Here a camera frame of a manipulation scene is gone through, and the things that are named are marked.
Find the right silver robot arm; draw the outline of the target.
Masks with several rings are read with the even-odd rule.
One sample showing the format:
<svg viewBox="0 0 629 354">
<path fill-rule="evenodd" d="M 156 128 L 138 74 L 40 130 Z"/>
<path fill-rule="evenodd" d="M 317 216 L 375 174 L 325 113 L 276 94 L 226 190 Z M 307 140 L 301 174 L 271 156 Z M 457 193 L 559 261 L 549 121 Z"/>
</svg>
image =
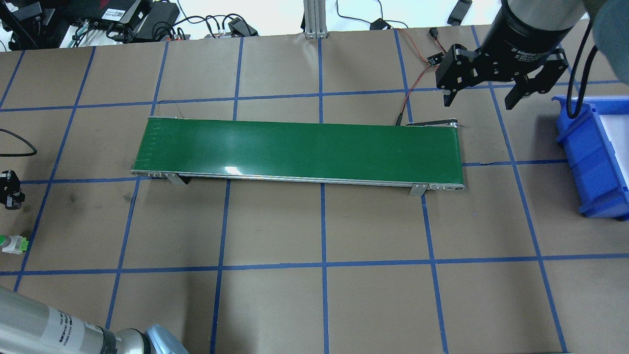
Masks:
<svg viewBox="0 0 629 354">
<path fill-rule="evenodd" d="M 436 71 L 436 87 L 449 107 L 463 89 L 483 82 L 512 82 L 505 98 L 510 110 L 526 96 L 551 90 L 568 68 L 560 43 L 582 16 L 589 24 L 573 61 L 577 68 L 589 38 L 594 45 L 582 68 L 584 96 L 591 65 L 605 56 L 618 81 L 628 83 L 628 2 L 626 0 L 503 0 L 476 50 L 452 45 Z"/>
</svg>

